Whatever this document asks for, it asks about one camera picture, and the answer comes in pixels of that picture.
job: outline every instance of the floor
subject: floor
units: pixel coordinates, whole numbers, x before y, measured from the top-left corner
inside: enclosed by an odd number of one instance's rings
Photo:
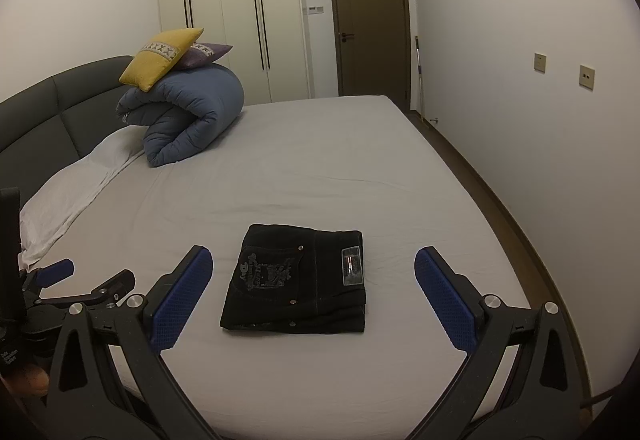
[[[499,198],[464,157],[430,123],[422,120],[417,112],[409,112],[406,116],[444,160],[484,214],[511,262],[531,307],[540,308],[547,301],[554,301],[562,310],[565,310],[558,289],[542,260]],[[574,350],[581,353],[575,329],[571,325],[570,334]],[[581,354],[577,355],[577,361],[583,393],[585,398],[588,398],[591,396],[591,391],[584,357]],[[590,417],[584,417],[583,423],[588,423],[589,419]]]

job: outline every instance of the white wardrobe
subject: white wardrobe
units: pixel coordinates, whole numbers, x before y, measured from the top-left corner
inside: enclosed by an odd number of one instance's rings
[[[204,28],[200,42],[233,45],[246,104],[309,97],[300,0],[159,0],[162,30]]]

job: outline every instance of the black pants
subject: black pants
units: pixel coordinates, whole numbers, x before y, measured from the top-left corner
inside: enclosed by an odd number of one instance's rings
[[[220,326],[228,330],[335,334],[364,331],[364,283],[348,284],[343,251],[357,230],[324,232],[252,225],[226,293]]]

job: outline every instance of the silver bolt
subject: silver bolt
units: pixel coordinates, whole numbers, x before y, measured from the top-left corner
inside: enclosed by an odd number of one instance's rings
[[[489,308],[498,308],[502,304],[500,298],[497,295],[488,295],[484,298],[484,304]]]
[[[127,306],[129,308],[138,308],[142,305],[144,298],[140,294],[132,295],[129,299],[127,299]]]
[[[73,303],[69,307],[69,313],[71,315],[78,315],[82,311],[82,303]]]
[[[558,305],[551,301],[549,301],[548,303],[545,303],[545,310],[550,314],[557,314],[559,312]]]

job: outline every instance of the electrical outlet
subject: electrical outlet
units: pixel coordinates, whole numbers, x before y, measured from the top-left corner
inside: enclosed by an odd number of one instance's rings
[[[536,57],[533,61],[533,69],[541,73],[546,72],[546,55],[536,54]]]
[[[580,65],[580,86],[593,90],[596,80],[596,70]]]

